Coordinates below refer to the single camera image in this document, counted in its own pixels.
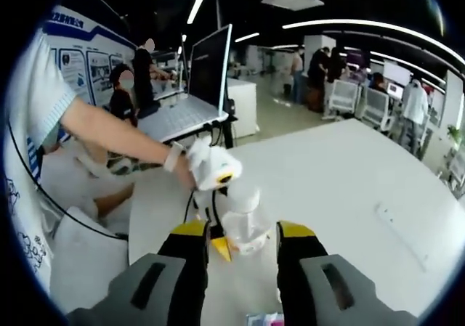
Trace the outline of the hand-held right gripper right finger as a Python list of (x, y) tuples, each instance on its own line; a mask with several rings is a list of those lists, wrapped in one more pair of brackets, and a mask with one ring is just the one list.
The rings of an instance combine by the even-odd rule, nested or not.
[(308, 227), (278, 221), (277, 285), (285, 325), (417, 325), (394, 311), (376, 286), (338, 254), (330, 255)]

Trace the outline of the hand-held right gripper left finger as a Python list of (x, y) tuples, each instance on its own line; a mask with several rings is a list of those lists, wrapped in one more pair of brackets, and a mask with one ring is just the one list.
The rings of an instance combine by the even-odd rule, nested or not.
[(67, 315), (69, 325), (199, 325), (208, 286), (209, 223), (175, 227), (157, 253), (115, 277), (90, 309)]

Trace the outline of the person's left hand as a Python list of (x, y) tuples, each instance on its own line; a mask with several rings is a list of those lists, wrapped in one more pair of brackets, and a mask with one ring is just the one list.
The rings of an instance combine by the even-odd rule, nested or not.
[(188, 190), (194, 190), (197, 187), (195, 178), (190, 170), (190, 162), (184, 154), (181, 154), (177, 158), (174, 173), (180, 180), (181, 184)]

